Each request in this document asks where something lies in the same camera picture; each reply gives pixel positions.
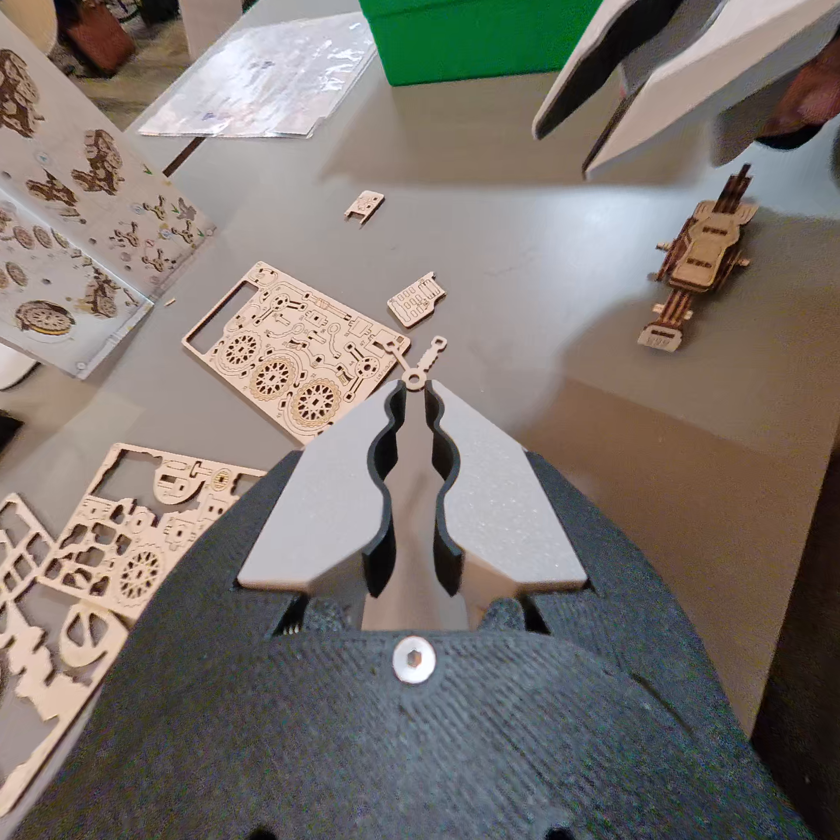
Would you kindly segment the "small angled wooden link piece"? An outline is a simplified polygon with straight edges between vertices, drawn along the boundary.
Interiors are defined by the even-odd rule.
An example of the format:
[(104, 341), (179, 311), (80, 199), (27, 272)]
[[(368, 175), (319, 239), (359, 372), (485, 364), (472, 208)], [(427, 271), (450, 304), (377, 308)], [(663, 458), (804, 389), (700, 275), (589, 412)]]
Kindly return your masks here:
[(402, 382), (410, 392), (422, 391), (427, 382), (427, 374), (436, 362), (440, 353), (447, 347), (447, 339), (444, 336), (438, 335), (432, 339), (429, 348), (423, 353), (419, 362), (415, 366), (411, 366), (406, 362), (403, 353), (397, 347), (394, 341), (386, 341), (382, 345), (384, 350), (392, 355), (397, 363), (403, 368)]

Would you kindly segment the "wooden puzzle sheet rectangular window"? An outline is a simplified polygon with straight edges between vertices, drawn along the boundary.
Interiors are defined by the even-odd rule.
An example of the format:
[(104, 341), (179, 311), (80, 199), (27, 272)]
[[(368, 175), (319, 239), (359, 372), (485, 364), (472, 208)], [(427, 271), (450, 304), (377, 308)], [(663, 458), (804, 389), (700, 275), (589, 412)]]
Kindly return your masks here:
[[(253, 294), (202, 352), (192, 340), (244, 287)], [(405, 354), (408, 336), (259, 261), (182, 339), (238, 394), (306, 445), (361, 404)]]

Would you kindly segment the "green plastic bin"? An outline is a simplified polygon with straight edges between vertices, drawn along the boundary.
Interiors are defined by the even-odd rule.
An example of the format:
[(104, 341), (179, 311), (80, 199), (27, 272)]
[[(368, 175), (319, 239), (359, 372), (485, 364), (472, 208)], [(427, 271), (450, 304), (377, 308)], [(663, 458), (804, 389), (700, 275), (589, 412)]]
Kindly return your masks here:
[(394, 88), (560, 70), (600, 1), (360, 1)]

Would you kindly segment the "wooden puzzle sheet large cutouts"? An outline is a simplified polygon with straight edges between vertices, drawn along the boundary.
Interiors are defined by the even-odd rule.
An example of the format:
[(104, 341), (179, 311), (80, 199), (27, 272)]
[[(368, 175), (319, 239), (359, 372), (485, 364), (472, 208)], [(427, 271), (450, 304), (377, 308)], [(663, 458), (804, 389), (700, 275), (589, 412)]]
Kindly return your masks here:
[(111, 611), (76, 598), (56, 642), (31, 623), (23, 600), (40, 585), (54, 540), (23, 498), (2, 499), (2, 656), (17, 697), (30, 701), (42, 721), (69, 722), (85, 706), (129, 636)]

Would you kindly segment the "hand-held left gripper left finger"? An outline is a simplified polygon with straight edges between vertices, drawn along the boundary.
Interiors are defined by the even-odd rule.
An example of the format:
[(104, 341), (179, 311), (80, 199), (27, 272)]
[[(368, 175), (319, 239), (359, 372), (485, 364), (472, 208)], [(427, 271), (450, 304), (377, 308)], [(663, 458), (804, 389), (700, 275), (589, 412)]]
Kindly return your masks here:
[(396, 563), (392, 498), (406, 386), (394, 381), (311, 441), (291, 471), (238, 583), (309, 596), (377, 597)]

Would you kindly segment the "printed instruction booklet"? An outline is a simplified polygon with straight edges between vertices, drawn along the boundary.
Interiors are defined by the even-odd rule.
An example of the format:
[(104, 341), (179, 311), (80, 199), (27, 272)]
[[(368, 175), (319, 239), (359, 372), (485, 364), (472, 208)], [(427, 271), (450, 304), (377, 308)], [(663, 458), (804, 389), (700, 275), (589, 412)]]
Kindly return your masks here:
[(84, 380), (215, 225), (4, 14), (1, 120), (2, 343)]

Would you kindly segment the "partly built wooden model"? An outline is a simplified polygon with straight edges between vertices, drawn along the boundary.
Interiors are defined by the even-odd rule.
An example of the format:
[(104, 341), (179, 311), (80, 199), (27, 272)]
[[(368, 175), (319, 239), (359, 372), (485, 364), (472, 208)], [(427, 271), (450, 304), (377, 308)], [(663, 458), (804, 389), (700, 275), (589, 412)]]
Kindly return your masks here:
[(653, 307), (654, 320), (639, 333), (638, 345), (676, 352), (697, 301), (722, 289), (735, 269), (749, 265), (742, 254), (742, 234), (759, 209), (744, 198), (752, 182), (750, 170), (744, 164), (731, 174), (717, 199), (699, 202), (679, 234), (657, 245), (665, 258), (655, 280), (667, 287), (668, 295)]

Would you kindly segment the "small slotted wooden piece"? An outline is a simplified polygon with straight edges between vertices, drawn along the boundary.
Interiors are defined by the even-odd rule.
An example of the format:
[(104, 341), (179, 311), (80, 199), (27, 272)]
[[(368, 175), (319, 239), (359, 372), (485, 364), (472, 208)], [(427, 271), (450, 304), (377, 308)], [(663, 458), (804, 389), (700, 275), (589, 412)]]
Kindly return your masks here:
[(447, 292), (429, 271), (386, 302), (390, 313), (405, 329), (412, 329), (431, 316)]

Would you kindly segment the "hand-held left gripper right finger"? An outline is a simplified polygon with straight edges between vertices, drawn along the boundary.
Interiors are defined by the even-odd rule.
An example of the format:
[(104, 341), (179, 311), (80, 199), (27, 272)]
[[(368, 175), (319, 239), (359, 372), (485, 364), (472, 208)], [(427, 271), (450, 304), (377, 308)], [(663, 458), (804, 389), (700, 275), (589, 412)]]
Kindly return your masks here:
[(434, 567), (449, 595), (578, 590), (587, 574), (529, 453), (439, 381), (424, 392), (435, 502)]

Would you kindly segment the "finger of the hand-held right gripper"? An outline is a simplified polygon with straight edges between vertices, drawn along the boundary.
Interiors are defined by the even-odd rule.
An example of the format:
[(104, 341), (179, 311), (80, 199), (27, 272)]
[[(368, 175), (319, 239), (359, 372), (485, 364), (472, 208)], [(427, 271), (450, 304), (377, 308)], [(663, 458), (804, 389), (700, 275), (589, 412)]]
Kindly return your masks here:
[(676, 126), (716, 118), (755, 95), (758, 112), (747, 124), (761, 129), (774, 110), (763, 91), (794, 78), (837, 30), (838, 2), (723, 3), (692, 44), (623, 101), (584, 163), (585, 178)]
[(532, 137), (541, 140), (558, 128), (625, 58), (662, 31), (678, 8), (678, 1), (602, 2), (535, 115)]

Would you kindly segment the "grey desk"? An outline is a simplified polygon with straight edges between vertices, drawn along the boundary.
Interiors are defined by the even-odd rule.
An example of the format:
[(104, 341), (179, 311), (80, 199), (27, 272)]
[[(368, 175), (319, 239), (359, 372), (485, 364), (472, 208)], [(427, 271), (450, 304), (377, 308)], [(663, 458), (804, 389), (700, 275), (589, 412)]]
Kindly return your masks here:
[[(2, 404), (24, 420), (2, 458), (53, 533), (125, 442), (269, 469), (295, 444), (182, 337), (256, 261), (387, 322), (429, 270), (447, 297), (415, 359), (539, 452), (645, 552), (753, 728), (838, 426), (835, 127), (752, 146), (751, 265), (695, 310), (676, 353), (638, 346), (659, 299), (658, 242), (716, 196), (701, 133), (660, 137), (599, 181), (581, 162), (613, 110), (602, 90), (536, 142), (549, 77), (392, 88), (372, 62), (309, 140), (205, 140), (173, 182), (215, 240), (87, 381), (42, 369)], [(363, 191), (369, 221), (345, 220)]]

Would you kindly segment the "brown bag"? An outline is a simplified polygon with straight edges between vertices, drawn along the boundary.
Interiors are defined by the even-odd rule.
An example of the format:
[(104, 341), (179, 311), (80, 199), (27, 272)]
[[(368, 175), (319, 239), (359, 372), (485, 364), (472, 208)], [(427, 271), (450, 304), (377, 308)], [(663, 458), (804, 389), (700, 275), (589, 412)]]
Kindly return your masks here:
[(100, 77), (113, 77), (137, 53), (131, 36), (104, 2), (79, 2), (65, 26), (71, 46)]

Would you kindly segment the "person's right hand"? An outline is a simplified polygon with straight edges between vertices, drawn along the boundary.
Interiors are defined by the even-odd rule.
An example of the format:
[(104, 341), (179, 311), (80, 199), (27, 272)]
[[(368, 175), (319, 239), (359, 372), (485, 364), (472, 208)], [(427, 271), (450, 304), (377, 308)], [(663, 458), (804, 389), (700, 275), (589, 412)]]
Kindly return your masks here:
[(791, 150), (812, 139), (839, 113), (839, 40), (798, 70), (757, 141)]

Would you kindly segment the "small notched wooden piece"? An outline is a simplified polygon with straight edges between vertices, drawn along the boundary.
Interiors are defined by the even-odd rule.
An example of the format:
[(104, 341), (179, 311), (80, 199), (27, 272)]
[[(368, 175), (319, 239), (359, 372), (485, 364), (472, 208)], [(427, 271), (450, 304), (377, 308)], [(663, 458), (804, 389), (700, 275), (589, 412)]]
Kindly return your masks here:
[(344, 211), (345, 220), (356, 220), (364, 226), (376, 210), (383, 204), (385, 195), (372, 190), (363, 190)]

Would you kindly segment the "wooden puzzle sheet small wheels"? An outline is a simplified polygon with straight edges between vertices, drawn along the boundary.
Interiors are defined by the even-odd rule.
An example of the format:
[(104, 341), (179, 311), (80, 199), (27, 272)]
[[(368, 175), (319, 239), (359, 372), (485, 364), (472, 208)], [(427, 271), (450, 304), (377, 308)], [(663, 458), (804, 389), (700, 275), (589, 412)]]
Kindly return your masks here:
[[(138, 490), (119, 499), (105, 491), (115, 473), (139, 459), (153, 468), (151, 507)], [(37, 582), (133, 625), (194, 542), (265, 475), (210, 458), (114, 444)]]

